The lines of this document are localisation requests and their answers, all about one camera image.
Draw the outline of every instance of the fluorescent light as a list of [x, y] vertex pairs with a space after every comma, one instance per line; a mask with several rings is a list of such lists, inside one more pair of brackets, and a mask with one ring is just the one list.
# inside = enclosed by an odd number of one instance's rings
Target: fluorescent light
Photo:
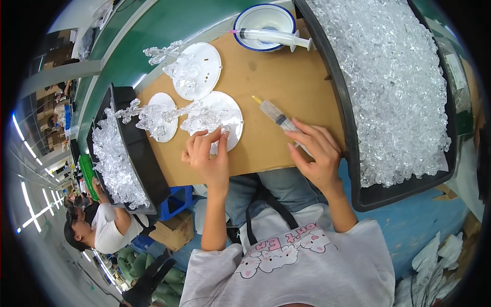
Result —
[[92, 260], [90, 260], [90, 257], [84, 251], [82, 252], [82, 254], [87, 258], [89, 262], [92, 262]]
[[59, 209], [60, 207], [58, 206], [58, 201], [56, 200], [56, 197], [55, 197], [53, 190], [51, 190], [51, 195], [53, 196], [53, 199], [55, 200], [56, 208]]
[[114, 283], [114, 278], [112, 277], [112, 275], [109, 273], [109, 271], [107, 270], [107, 268], [102, 263], [101, 263], [101, 268], [104, 270], [104, 272], [106, 273], [106, 276], [109, 278], [109, 280], [112, 282], [112, 284], [113, 285], [116, 285]]
[[35, 216], [33, 216], [32, 218], [30, 218], [27, 222], [25, 222], [22, 227], [25, 228], [27, 225], [29, 225], [32, 221], [34, 221], [34, 223], [36, 225], [39, 225], [39, 223], [37, 222], [37, 218], [40, 217], [43, 213], [45, 213], [50, 207], [46, 207], [44, 208], [43, 210], [41, 210], [41, 212], [39, 212], [38, 214], [36, 214]]
[[140, 82], [143, 80], [143, 78], [145, 78], [147, 76], [147, 74], [143, 74], [141, 75], [140, 79], [138, 79], [138, 81], [135, 82], [135, 84], [133, 84], [133, 88], [135, 88], [138, 84], [140, 84]]
[[46, 201], [46, 204], [48, 205], [48, 207], [50, 209], [51, 215], [54, 216], [55, 213], [53, 212], [53, 209], [51, 209], [51, 204], [50, 204], [50, 201], [48, 200], [48, 196], [46, 195], [46, 191], [44, 190], [44, 188], [43, 188], [43, 194], [44, 194], [44, 199]]
[[32, 218], [25, 222], [24, 225], [22, 225], [22, 228], [25, 228], [27, 225], [29, 225], [32, 221], [34, 221], [34, 224], [36, 225], [37, 231], [41, 232], [41, 227], [39, 226], [39, 223], [36, 220], [36, 217], [34, 215], [34, 211], [32, 210], [32, 206], [30, 204], [29, 196], [27, 195], [27, 189], [26, 189], [26, 184], [23, 181], [22, 182], [22, 193], [24, 194], [24, 200], [26, 201], [26, 205], [29, 208], [29, 212], [31, 213]]
[[15, 119], [15, 115], [12, 114], [12, 120], [14, 121], [15, 128], [17, 129], [17, 133], [21, 137], [21, 140], [24, 141], [24, 136], [22, 135], [21, 129], [19, 128], [19, 125], [17, 124], [17, 120]]
[[27, 141], [24, 141], [24, 145], [26, 145], [26, 147], [29, 150], [29, 152], [31, 153], [31, 155], [36, 159], [36, 154], [34, 153], [34, 151], [32, 151], [32, 148], [29, 146]]
[[44, 170], [46, 171], [46, 173], [48, 173], [49, 176], [51, 176], [53, 178], [55, 177], [53, 174], [51, 174], [51, 172], [47, 168], [45, 168]]

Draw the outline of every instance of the syringe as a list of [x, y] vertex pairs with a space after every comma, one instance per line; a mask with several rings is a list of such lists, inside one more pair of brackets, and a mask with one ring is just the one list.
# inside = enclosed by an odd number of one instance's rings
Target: syringe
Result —
[[[254, 95], [252, 96], [252, 98], [259, 104], [259, 108], [261, 109], [261, 111], [263, 111], [264, 114], [266, 114], [269, 118], [271, 118], [276, 123], [276, 125], [280, 126], [283, 130], [300, 131], [300, 129], [297, 128], [295, 124], [290, 119], [288, 119], [286, 115], [283, 114], [283, 112], [281, 112], [277, 107], [275, 107], [274, 104], [272, 104], [269, 100], [261, 101], [261, 99], [257, 98]], [[297, 141], [295, 141], [295, 144], [296, 144], [295, 147], [300, 146], [303, 150], [305, 150], [305, 152], [309, 156], [311, 156], [312, 158], [314, 157], [307, 150], [307, 148], [305, 148], [303, 144]]]

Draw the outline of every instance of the white round plastic base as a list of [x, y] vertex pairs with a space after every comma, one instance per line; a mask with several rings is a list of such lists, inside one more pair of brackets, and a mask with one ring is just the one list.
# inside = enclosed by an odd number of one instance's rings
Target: white round plastic base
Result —
[[[217, 110], [238, 111], [232, 112], [234, 113], [233, 116], [221, 122], [222, 126], [228, 125], [230, 127], [230, 134], [228, 135], [227, 141], [227, 151], [232, 150], [232, 148], [234, 148], [235, 145], [237, 145], [237, 143], [239, 142], [242, 135], [242, 129], [244, 128], [244, 119], [242, 117], [241, 109], [232, 97], [223, 92], [212, 91], [210, 94], [203, 97], [201, 101], [203, 102], [204, 106], [212, 106], [214, 109]], [[188, 116], [192, 115], [198, 116], [199, 112], [192, 112]], [[197, 131], [198, 130], [189, 131], [189, 134], [193, 135]], [[210, 154], [218, 154], [218, 142], [212, 144]]]
[[183, 95], [182, 92], [176, 87], [178, 79], [172, 79], [172, 83], [174, 84], [176, 92], [182, 98], [186, 100], [199, 100], [208, 95], [213, 90], [215, 85], [217, 85], [222, 69], [220, 54], [215, 47], [208, 43], [192, 44], [184, 49], [182, 53], [193, 54], [194, 58], [192, 60], [178, 58], [178, 63], [182, 64], [189, 61], [200, 65], [198, 76], [190, 79], [196, 82], [196, 91]]
[[[164, 111], [172, 110], [176, 107], [174, 100], [167, 95], [166, 93], [157, 93], [150, 98], [148, 105], [163, 105]], [[177, 118], [174, 119], [171, 123], [164, 122], [165, 135], [160, 136], [159, 138], [155, 138], [157, 142], [165, 143], [170, 141], [171, 138], [174, 137], [177, 131]]]

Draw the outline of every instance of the blue jeans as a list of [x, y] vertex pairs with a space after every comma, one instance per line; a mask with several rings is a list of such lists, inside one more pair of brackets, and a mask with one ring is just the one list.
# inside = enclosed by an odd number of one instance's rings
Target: blue jeans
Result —
[[[325, 197], [305, 178], [296, 167], [267, 170], [257, 173], [263, 186], [290, 212], [298, 212], [316, 203], [326, 203]], [[230, 177], [225, 211], [232, 224], [239, 228], [246, 223], [246, 209], [256, 193], [258, 182], [250, 175]], [[257, 200], [250, 206], [253, 219], [268, 205]]]

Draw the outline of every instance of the syringe barrel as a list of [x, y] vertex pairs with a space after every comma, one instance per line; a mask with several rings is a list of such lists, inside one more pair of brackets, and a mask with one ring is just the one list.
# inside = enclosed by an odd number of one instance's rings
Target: syringe barrel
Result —
[[278, 126], [283, 130], [289, 131], [299, 131], [295, 124], [287, 118], [275, 105], [273, 105], [269, 100], [263, 101], [259, 108], [264, 112], [269, 118], [271, 118]]

